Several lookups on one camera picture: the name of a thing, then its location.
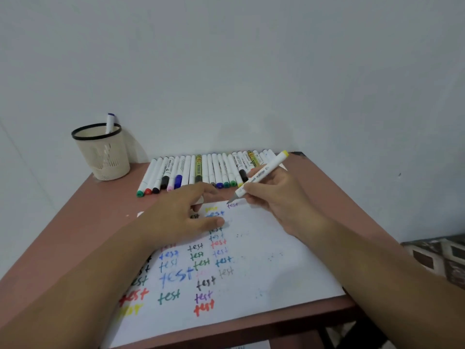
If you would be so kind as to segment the person's left hand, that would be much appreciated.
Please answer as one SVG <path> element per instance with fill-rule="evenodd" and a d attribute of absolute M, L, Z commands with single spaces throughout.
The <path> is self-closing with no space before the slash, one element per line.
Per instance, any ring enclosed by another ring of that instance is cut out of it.
<path fill-rule="evenodd" d="M 204 182 L 183 186 L 164 195 L 137 217 L 140 242 L 147 252 L 173 243 L 195 238 L 189 228 L 191 207 L 204 194 L 217 194 L 212 185 Z"/>

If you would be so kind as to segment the person's right hand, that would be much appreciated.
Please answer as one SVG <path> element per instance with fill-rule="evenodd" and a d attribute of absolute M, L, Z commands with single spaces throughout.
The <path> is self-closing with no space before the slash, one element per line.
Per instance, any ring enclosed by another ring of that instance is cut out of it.
<path fill-rule="evenodd" d="M 327 219 L 314 207 L 297 179 L 292 175 L 291 186 L 287 188 L 287 194 L 289 209 L 282 214 L 272 214 L 288 234 L 296 237 L 306 246 L 311 246 L 316 233 L 326 226 Z"/>

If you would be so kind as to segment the white marker with yellow end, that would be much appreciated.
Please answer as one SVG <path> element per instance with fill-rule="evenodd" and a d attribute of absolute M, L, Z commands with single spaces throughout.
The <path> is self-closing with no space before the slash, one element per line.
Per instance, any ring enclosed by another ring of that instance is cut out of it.
<path fill-rule="evenodd" d="M 278 166 L 282 165 L 284 160 L 289 156 L 289 153 L 285 150 L 280 152 L 278 155 L 272 155 L 271 153 L 268 153 L 268 158 L 270 160 L 268 163 L 266 163 L 255 175 L 250 177 L 247 182 L 243 184 L 240 188 L 236 190 L 234 193 L 233 197 L 229 199 L 227 204 L 232 203 L 236 199 L 242 198 L 247 192 L 245 191 L 245 185 L 248 183 L 259 183 L 261 182 L 265 177 L 270 175 L 270 173 L 275 170 Z"/>

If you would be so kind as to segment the white paper sheet with writing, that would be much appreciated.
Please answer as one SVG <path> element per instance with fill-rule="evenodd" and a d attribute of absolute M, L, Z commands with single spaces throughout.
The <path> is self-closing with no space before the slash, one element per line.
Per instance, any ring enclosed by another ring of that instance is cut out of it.
<path fill-rule="evenodd" d="M 268 211 L 203 205 L 225 224 L 156 250 L 116 306 L 102 349 L 344 295 L 328 269 Z"/>

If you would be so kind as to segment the person's right forearm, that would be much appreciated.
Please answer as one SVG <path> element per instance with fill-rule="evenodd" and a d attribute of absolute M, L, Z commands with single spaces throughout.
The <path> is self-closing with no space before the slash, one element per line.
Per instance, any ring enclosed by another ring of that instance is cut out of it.
<path fill-rule="evenodd" d="M 295 236 L 397 349 L 465 349 L 465 291 L 327 218 L 297 218 Z"/>

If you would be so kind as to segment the person's left forearm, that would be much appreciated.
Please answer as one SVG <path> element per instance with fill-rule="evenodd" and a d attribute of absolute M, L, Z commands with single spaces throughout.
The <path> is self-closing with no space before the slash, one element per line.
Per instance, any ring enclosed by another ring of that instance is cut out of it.
<path fill-rule="evenodd" d="M 0 329 L 0 349 L 100 349 L 119 299 L 159 243 L 141 220 L 122 228 Z"/>

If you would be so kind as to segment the row of white markers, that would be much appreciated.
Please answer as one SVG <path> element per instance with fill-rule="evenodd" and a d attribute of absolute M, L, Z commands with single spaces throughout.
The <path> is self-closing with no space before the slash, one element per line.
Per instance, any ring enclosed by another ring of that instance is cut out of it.
<path fill-rule="evenodd" d="M 270 164 L 280 157 L 280 167 L 289 156 L 283 151 L 276 154 L 271 149 L 208 153 L 154 158 L 150 161 L 136 196 L 168 192 L 197 182 L 206 182 L 222 189 L 241 187 L 248 181 L 247 174 L 259 165 Z"/>

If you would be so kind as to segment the beige mesh pen holder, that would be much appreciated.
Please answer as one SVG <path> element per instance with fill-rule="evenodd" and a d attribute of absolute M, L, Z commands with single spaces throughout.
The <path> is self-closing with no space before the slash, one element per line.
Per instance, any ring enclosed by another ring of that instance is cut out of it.
<path fill-rule="evenodd" d="M 107 134 L 106 128 L 105 123 L 96 123 L 71 134 L 96 179 L 113 181 L 130 172 L 130 163 L 121 125 L 115 123 Z"/>

